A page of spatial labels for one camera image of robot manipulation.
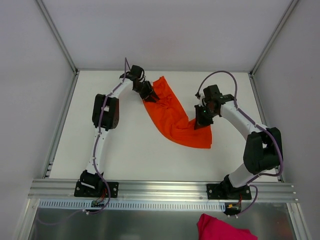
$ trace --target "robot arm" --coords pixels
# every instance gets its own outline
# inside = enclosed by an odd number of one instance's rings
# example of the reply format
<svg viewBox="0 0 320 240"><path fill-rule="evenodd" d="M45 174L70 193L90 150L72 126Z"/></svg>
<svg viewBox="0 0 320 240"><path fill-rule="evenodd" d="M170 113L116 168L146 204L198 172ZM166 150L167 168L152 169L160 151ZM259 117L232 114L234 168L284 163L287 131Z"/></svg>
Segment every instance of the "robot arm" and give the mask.
<svg viewBox="0 0 320 240"><path fill-rule="evenodd" d="M95 129L91 157L79 179L81 187L85 188L84 191L91 196L99 195L104 188L104 183L97 171L103 176L108 135L110 130L115 129L119 123L121 93L131 87L144 101L156 102L159 99L150 82L145 80L144 70L141 67L133 65L131 70L121 75L119 79L122 81L110 94L97 94L94 100L92 122Z"/></svg>
<svg viewBox="0 0 320 240"><path fill-rule="evenodd" d="M195 106L196 123L194 128L206 127L213 124L212 118L220 116L227 119L244 137L246 145L243 155L243 164L237 170L227 175L220 184L220 191L224 196L236 199L237 192L250 183L257 175L274 169L280 164L280 160L270 137L254 121L250 121L235 105L235 98L231 94L223 95L217 85L211 85L203 89L198 96L199 104ZM277 128L268 128L259 125L267 130L276 140L282 154L281 133Z"/></svg>

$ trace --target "white table surface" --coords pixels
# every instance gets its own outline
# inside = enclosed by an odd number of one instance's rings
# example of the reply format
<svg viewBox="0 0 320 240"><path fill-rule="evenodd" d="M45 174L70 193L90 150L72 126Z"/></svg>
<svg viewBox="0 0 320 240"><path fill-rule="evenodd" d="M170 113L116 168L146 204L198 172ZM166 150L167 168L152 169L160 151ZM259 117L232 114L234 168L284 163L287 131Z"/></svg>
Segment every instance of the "white table surface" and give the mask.
<svg viewBox="0 0 320 240"><path fill-rule="evenodd" d="M64 124L50 178L78 179L85 170L94 139L92 111L96 94L108 94L122 71L81 71ZM150 82L164 76L189 119L195 117L195 93L209 72L147 71ZM255 120L260 116L247 73L234 73L238 103ZM217 84L223 94L234 94L233 80L224 73L209 78L203 87ZM165 138L149 117L139 95L120 96L120 119L110 131L104 177L108 180L222 181L243 163L245 140L222 117L211 125L211 149L196 149ZM257 182L276 182L263 176Z"/></svg>

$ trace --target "black mounting plate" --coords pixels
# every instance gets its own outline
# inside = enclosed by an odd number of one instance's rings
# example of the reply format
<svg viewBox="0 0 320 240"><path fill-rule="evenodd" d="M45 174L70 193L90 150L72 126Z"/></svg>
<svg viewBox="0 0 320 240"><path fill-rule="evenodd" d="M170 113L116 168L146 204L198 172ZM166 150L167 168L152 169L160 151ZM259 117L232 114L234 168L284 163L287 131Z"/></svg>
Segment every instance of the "black mounting plate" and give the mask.
<svg viewBox="0 0 320 240"><path fill-rule="evenodd" d="M219 183L209 183L206 185L206 194L208 200L239 200L240 194L242 196L242 200L251 200L251 191L249 186L245 186L241 191L237 192L238 194L234 194L235 197L230 197L224 194L221 191L215 191L215 188L219 185Z"/></svg>
<svg viewBox="0 0 320 240"><path fill-rule="evenodd" d="M116 181L108 181L107 182L110 188L111 198L115 199L118 197L118 190L119 190L119 182ZM76 182L75 189L74 189L74 196L80 198L99 198L102 195L102 190L97 191L91 187L82 185L80 180Z"/></svg>

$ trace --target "metal floor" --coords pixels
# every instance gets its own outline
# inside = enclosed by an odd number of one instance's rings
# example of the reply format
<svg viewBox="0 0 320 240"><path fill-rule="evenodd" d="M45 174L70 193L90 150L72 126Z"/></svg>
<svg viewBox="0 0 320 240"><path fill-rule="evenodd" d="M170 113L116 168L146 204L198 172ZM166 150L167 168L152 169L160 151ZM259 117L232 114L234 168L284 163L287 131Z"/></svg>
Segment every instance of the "metal floor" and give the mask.
<svg viewBox="0 0 320 240"><path fill-rule="evenodd" d="M54 223L75 210L37 211L42 221ZM256 203L238 219L216 211L105 210L94 216L80 212L56 226L33 223L28 240L197 240L197 222L202 213L235 228L249 229L259 240L296 239L285 203Z"/></svg>

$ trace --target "orange cloth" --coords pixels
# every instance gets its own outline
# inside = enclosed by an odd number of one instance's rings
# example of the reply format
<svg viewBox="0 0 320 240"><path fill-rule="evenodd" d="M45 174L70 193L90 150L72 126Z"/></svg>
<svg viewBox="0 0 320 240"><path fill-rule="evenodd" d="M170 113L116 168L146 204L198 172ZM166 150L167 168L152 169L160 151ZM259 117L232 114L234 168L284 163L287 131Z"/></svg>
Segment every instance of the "orange cloth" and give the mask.
<svg viewBox="0 0 320 240"><path fill-rule="evenodd" d="M156 103L143 103L158 130L177 144L198 149L211 148L211 127L194 130L196 120L189 121L164 76L153 82L153 89L160 99Z"/></svg>

